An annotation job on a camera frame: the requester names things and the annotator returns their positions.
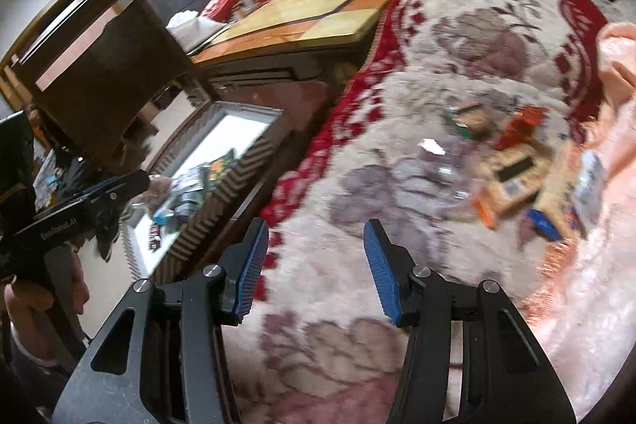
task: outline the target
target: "floral blanket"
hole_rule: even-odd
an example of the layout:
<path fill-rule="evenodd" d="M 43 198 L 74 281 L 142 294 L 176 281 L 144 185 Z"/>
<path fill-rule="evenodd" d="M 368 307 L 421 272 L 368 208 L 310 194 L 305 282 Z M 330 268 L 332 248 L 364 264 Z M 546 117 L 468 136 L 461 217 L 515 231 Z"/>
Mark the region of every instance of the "floral blanket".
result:
<path fill-rule="evenodd" d="M 447 279 L 493 278 L 514 302 L 541 284 L 542 239 L 520 246 L 515 219 L 493 232 L 431 217 L 430 186 L 410 166 L 422 138 L 447 132 L 439 107 L 453 95 L 546 106 L 547 138 L 581 141 L 601 97 L 603 25 L 591 0 L 391 2 L 367 63 L 263 211 L 271 231 L 259 301 L 225 332 L 244 422 L 386 421 L 407 337 L 374 289 L 361 240 L 370 217 Z M 446 416 L 459 400 L 461 362 L 452 362 Z"/>

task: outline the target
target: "barcode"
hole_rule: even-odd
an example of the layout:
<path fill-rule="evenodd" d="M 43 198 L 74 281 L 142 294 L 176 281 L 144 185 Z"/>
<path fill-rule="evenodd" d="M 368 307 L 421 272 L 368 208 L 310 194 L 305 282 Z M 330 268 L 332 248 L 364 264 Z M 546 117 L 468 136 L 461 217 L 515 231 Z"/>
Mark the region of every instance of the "barcode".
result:
<path fill-rule="evenodd" d="M 506 191 L 508 198 L 516 198 L 523 192 L 523 182 L 519 178 L 515 180 L 509 180 L 508 182 L 502 184 L 502 186 L 504 188 L 504 191 Z"/>

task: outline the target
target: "dark brown chair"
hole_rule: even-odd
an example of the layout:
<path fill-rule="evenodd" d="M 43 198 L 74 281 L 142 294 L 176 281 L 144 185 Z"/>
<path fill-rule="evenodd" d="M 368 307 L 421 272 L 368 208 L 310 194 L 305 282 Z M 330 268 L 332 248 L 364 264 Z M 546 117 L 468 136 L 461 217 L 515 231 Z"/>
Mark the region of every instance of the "dark brown chair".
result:
<path fill-rule="evenodd" d="M 49 85 L 38 79 L 118 1 L 81 0 L 47 29 L 13 70 L 78 152 L 112 173 L 123 160 L 126 130 L 173 80 L 196 83 L 198 69 L 145 0 L 132 0 Z"/>

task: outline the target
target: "floor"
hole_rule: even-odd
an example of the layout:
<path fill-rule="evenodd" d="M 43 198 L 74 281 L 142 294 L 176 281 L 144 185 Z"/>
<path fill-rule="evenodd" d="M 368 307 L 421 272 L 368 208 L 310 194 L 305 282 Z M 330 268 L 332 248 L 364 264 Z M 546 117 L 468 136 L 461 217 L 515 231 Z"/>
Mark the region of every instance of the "floor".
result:
<path fill-rule="evenodd" d="M 146 164 L 193 110 L 185 93 L 180 93 L 170 106 L 155 118 L 153 123 L 159 129 L 159 133 L 151 142 L 151 152 Z M 79 321 L 84 331 L 93 337 L 126 293 L 132 277 L 122 243 L 119 241 L 113 245 L 112 257 L 108 263 L 99 257 L 95 240 L 87 243 L 79 251 L 79 257 L 90 290 L 90 300 L 84 307 L 84 314 L 80 315 Z"/>

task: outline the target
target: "blue gripper pad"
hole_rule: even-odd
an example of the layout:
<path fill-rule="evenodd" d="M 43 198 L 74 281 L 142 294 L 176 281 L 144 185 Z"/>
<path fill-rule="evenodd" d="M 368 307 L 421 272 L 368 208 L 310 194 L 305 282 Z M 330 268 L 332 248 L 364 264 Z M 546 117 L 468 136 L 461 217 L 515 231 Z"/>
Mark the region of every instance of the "blue gripper pad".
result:
<path fill-rule="evenodd" d="M 221 311 L 228 317 L 226 323 L 230 325 L 240 324 L 252 307 L 268 240 L 267 223 L 255 218 L 243 241 L 228 246 L 219 260 L 219 265 L 226 272 Z"/>
<path fill-rule="evenodd" d="M 363 243 L 384 314 L 389 316 L 393 325 L 399 326 L 404 316 L 402 297 L 405 286 L 408 286 L 408 274 L 415 263 L 406 248 L 390 242 L 377 219 L 365 224 Z"/>

